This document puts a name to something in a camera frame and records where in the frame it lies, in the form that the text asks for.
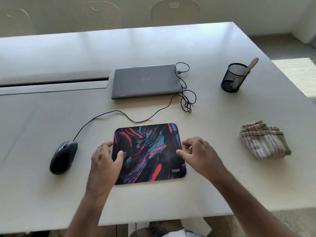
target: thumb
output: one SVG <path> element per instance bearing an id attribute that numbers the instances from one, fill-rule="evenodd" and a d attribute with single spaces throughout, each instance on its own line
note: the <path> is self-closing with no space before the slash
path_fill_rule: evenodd
<path id="1" fill-rule="evenodd" d="M 185 162 L 188 162 L 187 160 L 191 157 L 191 154 L 189 154 L 183 150 L 177 150 L 176 153 L 177 153 L 177 155 L 181 156 Z"/>
<path id="2" fill-rule="evenodd" d="M 124 160 L 124 152 L 122 150 L 120 150 L 118 152 L 118 155 L 116 157 L 116 160 L 114 161 L 114 164 L 121 169 L 122 165 L 123 165 L 123 160 Z"/>

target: colorful mouse pad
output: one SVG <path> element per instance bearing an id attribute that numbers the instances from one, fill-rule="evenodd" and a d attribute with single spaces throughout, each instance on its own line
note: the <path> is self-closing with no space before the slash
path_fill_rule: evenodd
<path id="1" fill-rule="evenodd" d="M 182 178 L 184 160 L 178 127 L 173 124 L 119 128 L 114 133 L 112 159 L 124 151 L 123 167 L 116 184 L 130 184 Z"/>

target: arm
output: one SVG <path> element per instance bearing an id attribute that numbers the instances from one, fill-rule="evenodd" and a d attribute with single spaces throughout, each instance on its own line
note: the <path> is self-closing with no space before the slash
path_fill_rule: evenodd
<path id="1" fill-rule="evenodd" d="M 118 153 L 115 162 L 113 162 L 110 148 L 112 145 L 113 142 L 104 143 L 93 153 L 86 193 L 65 237 L 97 235 L 103 207 L 123 165 L 123 151 Z"/>
<path id="2" fill-rule="evenodd" d="M 177 154 L 221 193 L 248 237 L 297 237 L 229 173 L 206 141 L 194 137 L 182 144 L 184 150 L 177 150 Z"/>

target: forearm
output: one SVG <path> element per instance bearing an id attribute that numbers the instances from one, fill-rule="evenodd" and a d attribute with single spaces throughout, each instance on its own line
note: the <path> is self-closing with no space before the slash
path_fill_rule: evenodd
<path id="1" fill-rule="evenodd" d="M 224 197 L 248 237 L 296 237 L 267 211 L 230 173 L 213 183 Z"/>
<path id="2" fill-rule="evenodd" d="M 65 237 L 96 236 L 98 223 L 107 197 L 108 194 L 103 198 L 95 198 L 86 193 L 67 229 Z"/>

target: black cable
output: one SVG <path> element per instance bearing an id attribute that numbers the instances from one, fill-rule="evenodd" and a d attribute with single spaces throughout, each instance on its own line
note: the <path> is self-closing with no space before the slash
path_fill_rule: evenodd
<path id="1" fill-rule="evenodd" d="M 193 91 L 191 91 L 191 90 L 186 90 L 187 85 L 186 85 L 185 81 L 182 80 L 182 79 L 178 76 L 178 74 L 177 74 L 175 68 L 174 68 L 174 72 L 176 73 L 177 78 L 179 78 L 181 81 L 183 81 L 183 83 L 185 84 L 185 87 L 183 87 L 183 86 L 181 85 L 181 88 L 182 88 L 182 90 L 181 90 L 181 95 L 178 95 L 178 94 L 174 95 L 174 96 L 171 98 L 170 103 L 169 103 L 168 106 L 157 110 L 151 117 L 149 117 L 149 118 L 147 118 L 146 120 L 143 120 L 143 121 L 133 121 L 133 120 L 132 120 L 131 118 L 129 118 L 124 112 L 119 111 L 119 110 L 108 111 L 108 112 L 103 113 L 103 114 L 101 114 L 101 115 L 98 115 L 98 116 L 92 118 L 90 121 L 88 121 L 83 127 L 81 127 L 80 131 L 78 131 L 78 133 L 77 133 L 77 135 L 74 137 L 73 141 L 75 141 L 75 139 L 77 138 L 77 136 L 79 135 L 79 133 L 81 132 L 81 130 L 82 130 L 87 124 L 89 124 L 91 121 L 93 121 L 94 119 L 96 119 L 96 118 L 98 118 L 98 117 L 100 117 L 100 116 L 102 116 L 102 115 L 109 114 L 109 113 L 112 113 L 112 112 L 117 111 L 117 112 L 120 112 L 120 113 L 122 113 L 123 115 L 125 115 L 125 116 L 127 117 L 127 119 L 129 119 L 130 121 L 132 121 L 132 122 L 134 122 L 134 123 L 142 123 L 142 122 L 145 122 L 145 121 L 151 119 L 154 115 L 157 114 L 157 112 L 159 112 L 159 111 L 161 111 L 161 110 L 163 110 L 163 109 L 168 108 L 168 107 L 171 105 L 171 102 L 172 102 L 172 100 L 173 100 L 173 98 L 174 98 L 175 96 L 180 96 L 180 97 L 181 97 L 181 100 L 180 100 L 181 107 L 182 107 L 182 109 L 183 109 L 185 112 L 188 112 L 188 113 L 192 112 L 191 105 L 194 104 L 194 103 L 196 103 L 196 101 L 197 101 L 197 96 L 196 96 L 196 94 L 195 94 Z M 194 94 L 194 96 L 195 96 L 195 101 L 194 101 L 194 102 L 190 102 L 189 99 L 184 95 L 184 92 L 185 92 L 185 91 L 190 91 L 190 92 L 192 92 L 192 93 Z"/>

